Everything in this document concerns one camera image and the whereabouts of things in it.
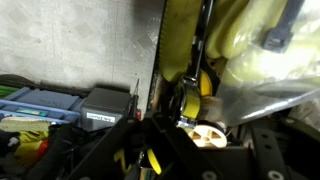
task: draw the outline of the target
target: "black metal frame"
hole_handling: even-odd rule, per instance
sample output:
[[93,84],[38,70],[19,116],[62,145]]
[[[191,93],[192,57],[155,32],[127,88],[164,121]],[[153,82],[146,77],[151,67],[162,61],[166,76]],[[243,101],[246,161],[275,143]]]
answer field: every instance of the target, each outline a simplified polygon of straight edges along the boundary
[[121,148],[126,165],[137,162],[139,152],[151,148],[162,168],[158,179],[305,179],[287,167],[272,131],[246,126],[242,132],[247,148],[199,149],[162,113],[148,113],[142,122],[124,118],[68,179],[123,179],[124,173],[113,158]]

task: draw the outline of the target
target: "yellow object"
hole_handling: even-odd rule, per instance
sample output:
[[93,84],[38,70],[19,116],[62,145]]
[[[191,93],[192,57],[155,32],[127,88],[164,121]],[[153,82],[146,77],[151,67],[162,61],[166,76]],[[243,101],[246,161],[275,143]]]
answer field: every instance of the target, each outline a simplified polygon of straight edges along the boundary
[[200,111],[200,97],[197,89],[186,89],[185,104],[182,115],[191,119],[196,119]]
[[43,140],[47,140],[48,132],[21,131],[19,136],[20,146],[14,153],[14,157],[20,165],[32,166],[37,161],[39,146]]
[[201,70],[200,73],[200,95],[212,96],[212,83],[208,74]]
[[6,132],[48,131],[48,121],[26,117],[6,117],[1,120],[0,129]]
[[225,57],[228,59],[230,57],[238,30],[236,25],[241,22],[241,14],[247,3],[248,0],[218,0],[215,2],[210,22],[213,29],[206,43],[206,54],[210,58]]
[[120,161],[121,163],[121,170],[124,174],[128,174],[131,170],[131,164],[127,167],[126,165],[126,160],[125,160],[125,154],[124,154],[124,149],[120,149],[117,151],[114,156],[113,156],[114,162]]
[[159,175],[161,174],[162,170],[161,170],[161,167],[160,167],[160,164],[156,158],[156,156],[154,155],[152,149],[149,149],[147,151],[148,153],[148,159],[149,159],[149,162],[153,168],[153,170]]
[[21,131],[19,136],[20,143],[39,142],[48,139],[48,132]]
[[160,34],[161,75],[176,83],[187,70],[202,0],[167,0]]
[[24,167],[30,167],[37,161],[37,153],[42,141],[21,143],[14,152],[18,163]]
[[197,125],[188,135],[198,147],[223,148],[227,146],[227,138],[224,133],[212,126]]
[[[291,30],[294,37],[284,54],[261,47],[266,32],[279,22],[286,3],[287,0],[216,1],[206,54],[210,57],[208,63],[214,64],[212,69],[219,71],[220,75],[223,72],[223,84],[252,88],[283,80],[304,79],[304,83],[310,84],[317,82],[314,77],[318,76],[319,71],[314,67],[318,66],[320,59],[320,29],[317,8],[312,7],[316,1],[304,2]],[[222,61],[225,59],[228,59],[228,64],[224,69],[225,63]],[[270,86],[269,90],[287,88]]]

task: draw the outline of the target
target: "blue tool box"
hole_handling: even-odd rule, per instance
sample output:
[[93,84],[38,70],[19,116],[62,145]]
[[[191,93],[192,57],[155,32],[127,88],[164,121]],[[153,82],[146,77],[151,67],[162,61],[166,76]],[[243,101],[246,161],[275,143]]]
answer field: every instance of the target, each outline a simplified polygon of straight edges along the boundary
[[80,120],[83,99],[39,89],[22,88],[0,100],[0,116],[21,116],[59,124]]

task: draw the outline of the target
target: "black plastic part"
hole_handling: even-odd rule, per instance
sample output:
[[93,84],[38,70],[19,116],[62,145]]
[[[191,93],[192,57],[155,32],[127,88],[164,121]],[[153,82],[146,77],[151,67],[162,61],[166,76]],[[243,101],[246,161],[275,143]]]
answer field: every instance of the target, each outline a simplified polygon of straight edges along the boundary
[[176,128],[161,113],[155,113],[152,121],[168,141],[169,147],[173,150],[172,153],[179,160],[179,164],[185,168],[184,172],[190,175],[190,179],[202,179],[206,173],[214,174],[217,180],[222,179],[222,174],[216,166],[207,160],[208,157],[200,151],[183,129]]
[[54,180],[66,164],[70,150],[79,138],[84,138],[86,132],[68,125],[59,127],[49,139],[48,151],[23,179],[25,180]]
[[138,120],[123,118],[101,138],[83,161],[75,168],[68,180],[87,177],[99,179],[123,179],[124,174],[119,164],[114,162],[114,154],[123,146],[126,138],[133,134]]

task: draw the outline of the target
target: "yellow fabric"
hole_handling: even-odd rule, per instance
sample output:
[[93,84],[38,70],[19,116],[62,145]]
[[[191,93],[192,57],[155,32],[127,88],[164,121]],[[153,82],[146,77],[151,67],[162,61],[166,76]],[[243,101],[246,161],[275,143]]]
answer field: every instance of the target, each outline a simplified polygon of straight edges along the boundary
[[[306,10],[293,26],[294,37],[285,54],[261,47],[260,42],[278,23],[286,3],[286,0],[216,1],[206,54],[210,58],[208,62],[215,62],[212,69],[223,72],[222,83],[251,87],[266,80],[304,79],[319,74],[314,67],[320,59],[320,28],[310,30],[319,26],[308,24],[308,18],[314,22],[318,18],[308,17]],[[217,67],[223,64],[223,59],[229,61],[224,71],[223,66]]]
[[202,0],[167,0],[163,17],[159,66],[161,75],[175,83],[187,70]]

